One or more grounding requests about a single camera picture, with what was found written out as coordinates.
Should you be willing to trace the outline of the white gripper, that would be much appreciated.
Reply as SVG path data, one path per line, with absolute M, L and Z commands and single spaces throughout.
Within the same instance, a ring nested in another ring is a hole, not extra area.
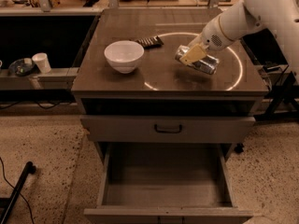
M 183 54 L 179 60 L 183 64 L 191 64 L 205 58 L 206 50 L 202 44 L 210 50 L 223 50 L 229 47 L 235 40 L 229 36 L 228 28 L 229 20 L 223 15 L 218 15 L 206 24 L 202 33 L 193 39 L 188 47 L 182 47 Z

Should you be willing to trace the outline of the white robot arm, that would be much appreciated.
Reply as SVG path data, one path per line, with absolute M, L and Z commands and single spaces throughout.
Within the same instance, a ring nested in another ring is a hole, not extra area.
M 208 50 L 222 50 L 237 39 L 269 30 L 294 76 L 299 79 L 298 0 L 241 0 L 209 21 L 178 60 L 190 65 Z

